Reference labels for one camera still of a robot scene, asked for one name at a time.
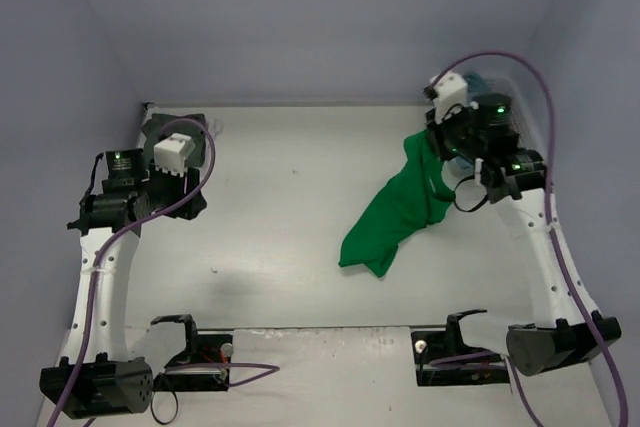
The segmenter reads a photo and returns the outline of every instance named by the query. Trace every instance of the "green cloth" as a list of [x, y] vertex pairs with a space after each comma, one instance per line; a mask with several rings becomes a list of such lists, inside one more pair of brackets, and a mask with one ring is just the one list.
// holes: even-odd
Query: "green cloth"
[[442, 165], [425, 132], [404, 140], [407, 163], [382, 188], [342, 242], [340, 267], [365, 264], [383, 277], [398, 243], [444, 219], [455, 194], [442, 181]]

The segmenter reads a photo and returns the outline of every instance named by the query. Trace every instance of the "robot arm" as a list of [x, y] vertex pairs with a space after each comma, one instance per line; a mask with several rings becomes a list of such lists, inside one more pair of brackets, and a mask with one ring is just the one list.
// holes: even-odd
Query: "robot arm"
[[511, 319], [487, 311], [454, 314], [449, 336], [459, 347], [477, 347], [509, 356], [524, 375], [534, 375], [581, 362], [600, 353], [570, 296], [549, 239], [558, 236], [571, 281], [607, 343], [617, 340], [620, 326], [603, 318], [576, 271], [565, 242], [552, 196], [552, 223], [546, 221], [546, 166], [540, 153], [520, 145], [511, 128], [511, 99], [491, 93], [467, 105], [464, 79], [453, 72], [425, 89], [434, 108], [427, 112], [427, 142], [443, 161], [460, 156], [474, 166], [474, 179], [505, 223], [529, 281], [532, 319]]
[[[107, 152], [108, 177], [103, 193], [91, 193], [91, 184], [80, 201], [80, 216], [69, 229], [80, 231], [82, 265], [76, 309], [69, 337], [57, 367], [40, 375], [41, 391], [58, 403], [71, 375], [72, 362], [81, 351], [88, 314], [90, 279], [96, 270], [98, 252], [115, 232], [185, 200], [200, 182], [197, 169], [185, 168], [185, 160], [195, 148], [193, 140], [173, 134], [154, 147], [154, 160], [147, 166], [142, 149]], [[165, 215], [194, 219], [206, 208], [198, 192], [183, 205]], [[99, 268], [92, 310], [89, 343], [79, 376], [63, 411], [70, 418], [89, 418], [121, 413], [144, 412], [153, 391], [154, 375], [176, 353], [196, 347], [197, 329], [191, 316], [159, 317], [147, 334], [130, 349], [125, 341], [125, 307], [129, 272], [141, 235], [140, 226], [131, 228], [109, 247]]]

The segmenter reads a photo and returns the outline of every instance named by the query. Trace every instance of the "purple wall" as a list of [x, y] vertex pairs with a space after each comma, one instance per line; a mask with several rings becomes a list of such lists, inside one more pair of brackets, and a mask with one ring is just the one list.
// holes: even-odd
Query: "purple wall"
[[0, 412], [35, 424], [80, 268], [74, 220], [97, 152], [129, 146], [136, 93], [86, 0], [0, 0]]
[[143, 100], [393, 103], [458, 55], [524, 51], [551, 0], [89, 2]]

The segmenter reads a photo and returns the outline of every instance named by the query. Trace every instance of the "white plastic casing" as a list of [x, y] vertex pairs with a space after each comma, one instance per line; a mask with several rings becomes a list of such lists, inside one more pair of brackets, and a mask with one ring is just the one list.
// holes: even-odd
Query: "white plastic casing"
[[443, 121], [444, 116], [454, 105], [467, 105], [467, 82], [460, 74], [453, 71], [447, 72], [434, 86], [434, 89], [438, 93], [438, 97], [433, 100], [433, 105], [436, 108], [435, 120], [438, 124]]
[[153, 146], [156, 169], [183, 176], [186, 170], [185, 161], [195, 148], [195, 142], [188, 135], [172, 134]]
[[[589, 312], [598, 311], [589, 292], [580, 280], [571, 253], [557, 221], [555, 196], [552, 194], [552, 228], [558, 236], [571, 281]], [[569, 325], [584, 322], [573, 298], [569, 295], [558, 260], [549, 239], [549, 227], [544, 218], [544, 190], [535, 189], [522, 193], [522, 199], [511, 197], [497, 202], [495, 209], [507, 226], [513, 245], [529, 281], [533, 306], [533, 321], [538, 328], [555, 328], [556, 320], [565, 319]]]
[[509, 355], [507, 333], [512, 325], [527, 325], [523, 319], [482, 312], [460, 319], [462, 342], [470, 347], [490, 350], [500, 355]]
[[[82, 268], [80, 286], [76, 298], [76, 311], [67, 343], [62, 356], [75, 363], [84, 334], [84, 322], [89, 298], [89, 282], [96, 253], [113, 235], [110, 228], [91, 229], [88, 235], [80, 237], [82, 248]], [[131, 262], [138, 248], [140, 238], [133, 232], [127, 232], [106, 252], [99, 269], [96, 297], [91, 323], [89, 347], [85, 362], [95, 361], [99, 353], [107, 353], [109, 360], [125, 362], [129, 360], [127, 344], [124, 338], [124, 315], [129, 288]]]

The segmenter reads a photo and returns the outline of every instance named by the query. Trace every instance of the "screw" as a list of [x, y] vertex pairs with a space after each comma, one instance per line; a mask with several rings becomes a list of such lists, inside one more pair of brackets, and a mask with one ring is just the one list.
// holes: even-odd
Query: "screw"
[[220, 347], [220, 352], [224, 354], [224, 356], [228, 359], [233, 355], [233, 345], [229, 343], [222, 344]]
[[427, 343], [424, 340], [418, 340], [413, 345], [413, 348], [416, 351], [416, 354], [421, 354], [422, 352], [424, 352], [424, 349], [427, 348]]

